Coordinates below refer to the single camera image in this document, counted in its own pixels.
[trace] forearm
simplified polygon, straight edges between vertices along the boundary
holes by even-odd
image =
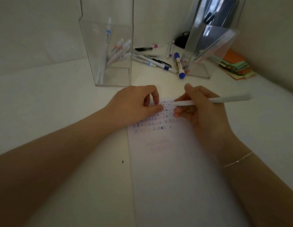
[[[232,163],[249,152],[233,138],[219,157],[220,164]],[[255,154],[223,170],[255,226],[293,226],[293,191]]]
[[[22,225],[116,127],[100,110],[0,156],[0,224]]]

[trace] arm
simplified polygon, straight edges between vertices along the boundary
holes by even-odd
[[[176,101],[193,100],[196,106],[175,108],[175,117],[192,122],[203,148],[215,155],[243,208],[255,226],[293,226],[293,191],[232,132],[223,104],[208,89],[187,84],[186,93]]]
[[[0,155],[0,226],[21,226],[110,133],[155,114],[155,86],[119,91],[100,111]]]

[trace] white paper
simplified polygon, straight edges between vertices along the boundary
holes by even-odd
[[[249,226],[191,124],[164,111],[128,127],[136,226]]]

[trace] stack of sticky notes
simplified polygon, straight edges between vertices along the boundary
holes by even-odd
[[[219,66],[235,80],[247,79],[256,74],[245,58],[231,49],[227,51],[222,60],[214,55],[210,57],[219,63]]]

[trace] left hand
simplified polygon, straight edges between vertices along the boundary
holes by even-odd
[[[149,107],[150,94],[155,105]],[[162,111],[164,107],[158,103],[159,94],[154,85],[129,86],[118,91],[104,110],[119,129]]]

